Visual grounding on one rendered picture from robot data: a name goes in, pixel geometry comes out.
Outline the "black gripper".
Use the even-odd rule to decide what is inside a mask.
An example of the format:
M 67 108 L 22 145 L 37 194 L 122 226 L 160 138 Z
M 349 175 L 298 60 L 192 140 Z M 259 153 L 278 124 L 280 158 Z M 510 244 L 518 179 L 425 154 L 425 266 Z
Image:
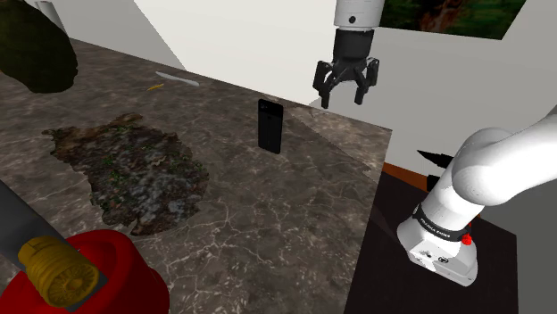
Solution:
M 361 105 L 370 87 L 378 82 L 379 59 L 370 57 L 375 30 L 337 29 L 335 34 L 333 61 L 318 61 L 312 87 L 318 92 L 323 109 L 329 106 L 331 83 L 354 80 L 357 84 L 354 102 Z

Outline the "black smartphone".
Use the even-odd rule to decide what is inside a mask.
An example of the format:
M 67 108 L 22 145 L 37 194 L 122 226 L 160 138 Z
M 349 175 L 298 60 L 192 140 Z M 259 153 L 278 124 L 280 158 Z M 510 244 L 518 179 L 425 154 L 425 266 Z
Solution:
M 258 145 L 271 153 L 280 154 L 284 107 L 279 103 L 258 101 Z

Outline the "white knife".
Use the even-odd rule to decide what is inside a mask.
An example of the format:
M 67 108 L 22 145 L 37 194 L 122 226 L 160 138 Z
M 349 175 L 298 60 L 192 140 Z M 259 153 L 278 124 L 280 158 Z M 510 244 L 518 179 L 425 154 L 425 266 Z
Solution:
M 169 79 L 169 80 L 173 80 L 173 81 L 180 81 L 183 82 L 187 85 L 193 86 L 193 87 L 200 87 L 200 83 L 194 81 L 194 80 L 190 80 L 190 79 L 186 79 L 186 78 L 180 78 L 180 77 L 176 77 L 167 73 L 163 73 L 160 71 L 156 71 L 155 72 L 156 75 L 164 78 L 164 79 Z

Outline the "mottled brown flat mat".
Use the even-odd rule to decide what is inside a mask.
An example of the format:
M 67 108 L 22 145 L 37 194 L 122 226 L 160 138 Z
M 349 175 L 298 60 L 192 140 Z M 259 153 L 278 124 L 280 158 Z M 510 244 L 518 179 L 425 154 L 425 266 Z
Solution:
M 89 200 L 108 226 L 132 226 L 133 236 L 170 230 L 199 212 L 210 175 L 175 133 L 142 125 L 126 113 L 92 128 L 44 130 L 57 160 L 83 173 Z

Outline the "red bowl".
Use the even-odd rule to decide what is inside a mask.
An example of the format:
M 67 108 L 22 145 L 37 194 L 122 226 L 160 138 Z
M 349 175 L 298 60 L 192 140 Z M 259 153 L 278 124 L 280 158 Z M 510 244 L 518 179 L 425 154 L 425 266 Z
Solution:
M 66 239 L 108 278 L 77 310 L 49 306 L 20 271 L 0 294 L 0 314 L 168 314 L 170 293 L 124 234 L 93 230 Z

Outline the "dark green rounded object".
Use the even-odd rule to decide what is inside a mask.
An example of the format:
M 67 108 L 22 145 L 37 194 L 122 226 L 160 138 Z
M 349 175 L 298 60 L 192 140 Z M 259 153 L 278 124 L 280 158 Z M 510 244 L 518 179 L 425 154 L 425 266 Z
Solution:
M 0 0 L 0 72 L 36 94 L 74 85 L 78 60 L 66 33 L 23 0 Z

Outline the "green wall picture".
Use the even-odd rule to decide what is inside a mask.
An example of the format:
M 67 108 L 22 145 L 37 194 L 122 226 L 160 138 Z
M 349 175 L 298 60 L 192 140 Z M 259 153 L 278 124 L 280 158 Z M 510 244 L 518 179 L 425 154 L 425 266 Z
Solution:
M 386 0 L 380 26 L 501 40 L 527 0 Z

